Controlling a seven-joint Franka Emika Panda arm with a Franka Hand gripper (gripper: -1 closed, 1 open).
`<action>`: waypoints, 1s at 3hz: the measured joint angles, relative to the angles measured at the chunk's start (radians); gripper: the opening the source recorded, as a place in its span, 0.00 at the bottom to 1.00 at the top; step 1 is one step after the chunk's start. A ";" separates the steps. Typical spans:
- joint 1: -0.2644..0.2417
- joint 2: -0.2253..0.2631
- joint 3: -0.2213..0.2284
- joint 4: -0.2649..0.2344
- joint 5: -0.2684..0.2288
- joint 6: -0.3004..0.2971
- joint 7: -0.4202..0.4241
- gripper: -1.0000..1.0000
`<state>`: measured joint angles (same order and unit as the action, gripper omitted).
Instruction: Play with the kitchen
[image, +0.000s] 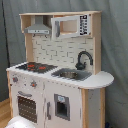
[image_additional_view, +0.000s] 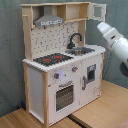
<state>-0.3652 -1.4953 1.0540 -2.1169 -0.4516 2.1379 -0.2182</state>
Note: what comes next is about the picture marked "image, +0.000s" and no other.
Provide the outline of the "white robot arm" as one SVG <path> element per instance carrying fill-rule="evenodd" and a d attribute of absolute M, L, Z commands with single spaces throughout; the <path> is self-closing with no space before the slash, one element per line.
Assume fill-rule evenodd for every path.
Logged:
<path fill-rule="evenodd" d="M 27 119 L 16 116 L 8 122 L 5 128 L 35 128 L 35 126 Z"/>

